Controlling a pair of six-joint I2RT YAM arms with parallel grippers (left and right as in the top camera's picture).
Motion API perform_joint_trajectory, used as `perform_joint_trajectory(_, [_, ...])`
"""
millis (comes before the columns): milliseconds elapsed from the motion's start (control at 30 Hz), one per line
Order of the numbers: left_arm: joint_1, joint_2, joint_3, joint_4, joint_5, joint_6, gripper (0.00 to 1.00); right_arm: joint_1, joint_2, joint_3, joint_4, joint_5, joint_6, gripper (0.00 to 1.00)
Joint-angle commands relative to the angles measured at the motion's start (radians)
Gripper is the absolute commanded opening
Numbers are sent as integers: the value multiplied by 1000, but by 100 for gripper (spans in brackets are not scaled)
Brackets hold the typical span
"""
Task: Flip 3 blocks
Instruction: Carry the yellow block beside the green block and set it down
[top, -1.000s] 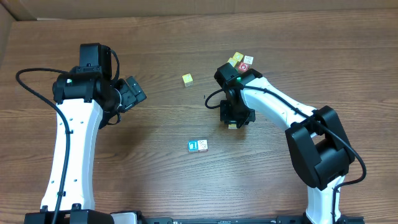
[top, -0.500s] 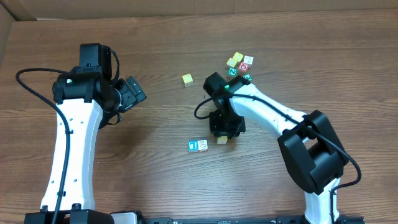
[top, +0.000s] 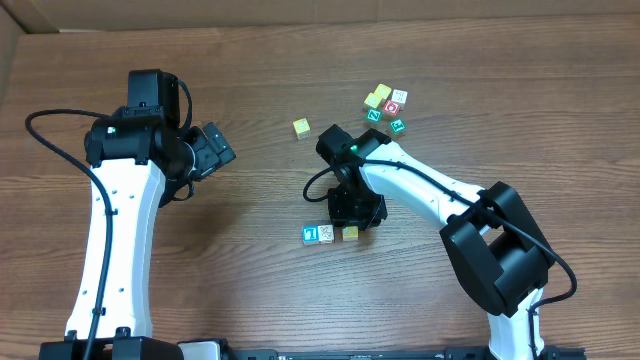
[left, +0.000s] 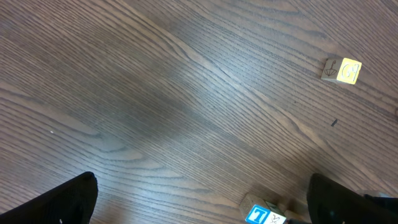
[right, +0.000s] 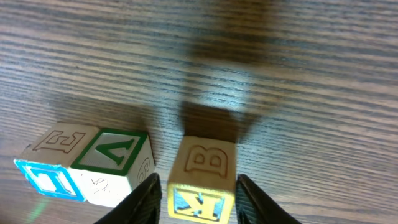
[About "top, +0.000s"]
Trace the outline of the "white pattern block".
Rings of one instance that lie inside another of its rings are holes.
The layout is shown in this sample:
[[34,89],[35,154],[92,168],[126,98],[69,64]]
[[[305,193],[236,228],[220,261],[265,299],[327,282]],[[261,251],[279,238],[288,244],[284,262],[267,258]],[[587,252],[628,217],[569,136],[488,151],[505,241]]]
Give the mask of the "white pattern block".
[[319,225],[317,229],[320,243],[333,243],[335,241],[334,227],[331,224]]

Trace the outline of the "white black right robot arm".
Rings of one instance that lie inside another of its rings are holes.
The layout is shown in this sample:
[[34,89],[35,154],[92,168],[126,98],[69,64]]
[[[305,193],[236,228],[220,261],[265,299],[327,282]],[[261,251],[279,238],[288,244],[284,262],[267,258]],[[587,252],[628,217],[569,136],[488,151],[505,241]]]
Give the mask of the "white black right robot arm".
[[556,261],[512,187],[457,181],[375,129],[354,138],[332,125],[319,136],[316,151],[339,182],[324,197],[334,226],[376,227],[387,217],[386,198],[398,201],[439,231],[458,282],[487,313],[490,354],[542,357],[535,305]]

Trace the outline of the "blue letter block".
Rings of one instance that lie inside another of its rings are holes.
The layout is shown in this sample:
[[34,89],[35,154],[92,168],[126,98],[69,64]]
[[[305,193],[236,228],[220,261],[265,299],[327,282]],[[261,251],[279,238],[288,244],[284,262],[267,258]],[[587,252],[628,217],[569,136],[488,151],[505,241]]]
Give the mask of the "blue letter block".
[[304,226],[302,228],[302,242],[304,245],[315,245],[320,242],[317,226]]

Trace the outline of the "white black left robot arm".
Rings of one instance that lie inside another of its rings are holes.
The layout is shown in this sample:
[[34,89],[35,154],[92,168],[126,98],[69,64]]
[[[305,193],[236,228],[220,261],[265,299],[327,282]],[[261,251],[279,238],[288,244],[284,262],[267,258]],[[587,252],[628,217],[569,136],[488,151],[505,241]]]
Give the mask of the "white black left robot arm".
[[126,105],[92,113],[85,162],[62,156],[91,180],[91,217],[81,285],[63,340],[42,359],[224,359],[221,340],[169,343],[153,336],[149,302],[157,212],[236,157],[212,123],[182,115],[189,93],[159,69],[128,76]]

